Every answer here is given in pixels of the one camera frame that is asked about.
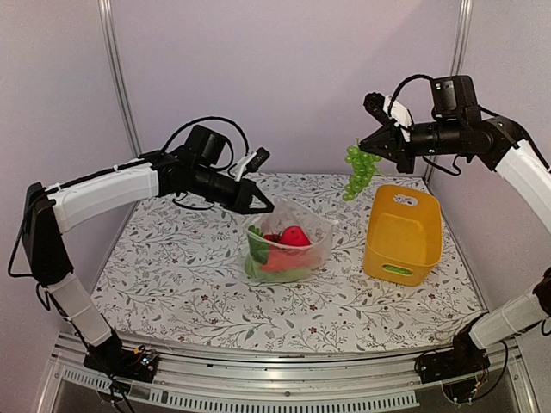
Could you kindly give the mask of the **red tomato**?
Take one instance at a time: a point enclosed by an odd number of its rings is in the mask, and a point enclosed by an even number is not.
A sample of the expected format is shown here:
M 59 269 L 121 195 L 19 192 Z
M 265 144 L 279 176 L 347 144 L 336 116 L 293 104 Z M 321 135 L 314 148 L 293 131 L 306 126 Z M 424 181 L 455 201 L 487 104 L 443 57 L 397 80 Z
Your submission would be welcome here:
M 263 238 L 273 243 L 280 243 L 281 235 L 278 233 L 266 233 L 263 235 Z

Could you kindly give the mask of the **orange carrot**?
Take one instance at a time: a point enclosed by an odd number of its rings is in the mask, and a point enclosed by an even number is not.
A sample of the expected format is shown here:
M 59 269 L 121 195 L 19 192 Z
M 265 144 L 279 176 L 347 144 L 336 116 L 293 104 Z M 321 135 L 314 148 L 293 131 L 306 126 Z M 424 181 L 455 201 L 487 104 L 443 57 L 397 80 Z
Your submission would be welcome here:
M 281 272 L 305 268 L 311 265 L 311 259 L 305 250 L 272 249 L 268 261 L 260 265 L 265 272 Z

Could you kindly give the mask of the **green leafy vegetable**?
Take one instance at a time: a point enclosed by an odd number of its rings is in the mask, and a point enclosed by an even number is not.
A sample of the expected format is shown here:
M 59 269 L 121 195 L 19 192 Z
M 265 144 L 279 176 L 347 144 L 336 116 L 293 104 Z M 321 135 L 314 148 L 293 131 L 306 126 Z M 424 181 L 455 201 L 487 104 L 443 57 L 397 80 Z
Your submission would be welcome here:
M 269 244 L 263 236 L 263 232 L 254 225 L 247 227 L 247 241 L 249 253 L 245 257 L 245 273 L 256 276 L 261 267 L 268 263 Z

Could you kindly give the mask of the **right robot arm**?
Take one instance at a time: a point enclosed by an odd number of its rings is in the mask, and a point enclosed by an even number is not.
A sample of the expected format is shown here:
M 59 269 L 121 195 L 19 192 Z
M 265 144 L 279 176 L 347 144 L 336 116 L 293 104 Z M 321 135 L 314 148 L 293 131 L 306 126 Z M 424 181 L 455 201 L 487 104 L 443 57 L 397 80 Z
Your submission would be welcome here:
M 430 86 L 428 122 L 413 119 L 399 102 L 402 89 L 416 80 Z M 480 105 L 468 75 L 431 77 L 414 74 L 389 95 L 370 92 L 363 107 L 379 128 L 361 139 L 359 148 L 411 174 L 417 160 L 431 156 L 478 159 L 516 193 L 539 224 L 550 228 L 550 164 L 527 130 L 517 121 Z M 463 375 L 484 350 L 512 336 L 520 336 L 550 318 L 550 273 L 546 271 L 526 292 L 466 325 L 454 338 L 445 367 Z

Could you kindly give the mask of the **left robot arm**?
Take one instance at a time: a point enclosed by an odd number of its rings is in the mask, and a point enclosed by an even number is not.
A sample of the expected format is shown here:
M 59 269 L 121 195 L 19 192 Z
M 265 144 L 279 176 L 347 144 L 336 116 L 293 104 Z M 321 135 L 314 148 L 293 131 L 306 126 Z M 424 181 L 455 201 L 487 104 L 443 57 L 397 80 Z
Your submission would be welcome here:
M 235 172 L 229 176 L 228 168 L 218 165 L 229 139 L 199 120 L 187 126 L 189 136 L 174 150 L 164 145 L 88 176 L 49 187 L 37 182 L 27 189 L 14 245 L 27 257 L 29 271 L 25 277 L 46 291 L 109 373 L 121 373 L 127 367 L 127 353 L 115 345 L 114 330 L 74 275 L 63 240 L 65 233 L 126 204 L 172 194 L 195 194 L 242 215 L 274 209 L 256 183 L 247 178 L 268 160 L 266 149 L 247 151 L 239 161 L 231 161 Z

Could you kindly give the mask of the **green grapes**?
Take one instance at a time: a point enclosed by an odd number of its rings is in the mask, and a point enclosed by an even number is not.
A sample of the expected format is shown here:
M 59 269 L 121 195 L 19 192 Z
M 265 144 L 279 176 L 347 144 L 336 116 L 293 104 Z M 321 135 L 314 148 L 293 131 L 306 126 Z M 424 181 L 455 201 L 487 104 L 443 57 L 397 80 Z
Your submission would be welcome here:
M 360 139 L 356 138 L 356 142 L 346 149 L 344 161 L 352 168 L 352 175 L 344 187 L 344 201 L 354 200 L 370 185 L 374 176 L 382 175 L 378 167 L 382 157 L 362 151 L 359 144 Z

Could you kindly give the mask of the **red fruit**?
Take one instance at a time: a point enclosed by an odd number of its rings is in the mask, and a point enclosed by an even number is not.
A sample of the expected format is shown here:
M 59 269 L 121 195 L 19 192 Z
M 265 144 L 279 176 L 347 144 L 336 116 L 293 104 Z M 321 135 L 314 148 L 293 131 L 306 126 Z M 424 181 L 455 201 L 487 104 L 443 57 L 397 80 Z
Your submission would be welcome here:
M 311 241 L 300 226 L 292 225 L 281 233 L 280 244 L 290 247 L 307 247 Z

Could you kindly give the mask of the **clear zip top bag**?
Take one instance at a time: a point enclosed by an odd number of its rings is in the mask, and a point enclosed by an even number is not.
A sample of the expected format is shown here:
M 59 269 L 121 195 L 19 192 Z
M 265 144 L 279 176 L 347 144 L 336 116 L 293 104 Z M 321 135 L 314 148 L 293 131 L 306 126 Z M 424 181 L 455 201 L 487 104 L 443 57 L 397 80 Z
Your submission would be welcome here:
M 305 279 L 329 259 L 336 226 L 295 200 L 278 199 L 272 213 L 244 223 L 246 276 L 263 283 Z

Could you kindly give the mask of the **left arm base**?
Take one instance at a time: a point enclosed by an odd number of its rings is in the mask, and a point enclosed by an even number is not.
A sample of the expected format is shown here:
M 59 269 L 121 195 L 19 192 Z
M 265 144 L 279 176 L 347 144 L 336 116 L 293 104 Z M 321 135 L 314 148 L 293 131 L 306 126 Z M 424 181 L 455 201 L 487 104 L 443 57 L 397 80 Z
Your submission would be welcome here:
M 141 345 L 134 349 L 122 347 L 116 337 L 97 347 L 90 346 L 84 366 L 109 377 L 152 383 L 158 370 L 158 352 Z

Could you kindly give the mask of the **green bitter gourd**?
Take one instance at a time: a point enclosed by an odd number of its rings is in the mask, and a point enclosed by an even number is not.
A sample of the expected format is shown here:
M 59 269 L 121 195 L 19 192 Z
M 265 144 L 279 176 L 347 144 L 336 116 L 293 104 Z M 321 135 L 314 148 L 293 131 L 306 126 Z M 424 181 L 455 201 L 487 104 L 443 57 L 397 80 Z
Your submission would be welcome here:
M 393 265 L 384 265 L 383 266 L 383 269 L 386 270 L 387 272 L 391 272 L 391 273 L 394 273 L 394 274 L 400 274 L 400 275 L 404 275 L 404 276 L 410 276 L 412 275 L 412 271 L 410 269 L 407 269 L 407 268 L 402 268 L 402 267 L 396 267 L 396 266 L 393 266 Z

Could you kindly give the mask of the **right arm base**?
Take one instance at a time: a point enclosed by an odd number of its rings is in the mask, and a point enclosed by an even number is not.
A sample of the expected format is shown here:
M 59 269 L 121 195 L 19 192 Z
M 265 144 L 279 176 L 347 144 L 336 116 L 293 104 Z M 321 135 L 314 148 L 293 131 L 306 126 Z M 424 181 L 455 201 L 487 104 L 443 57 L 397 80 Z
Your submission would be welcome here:
M 474 401 L 489 367 L 487 352 L 470 341 L 456 341 L 448 350 L 423 352 L 414 363 L 422 384 L 448 381 L 443 394 L 454 404 Z

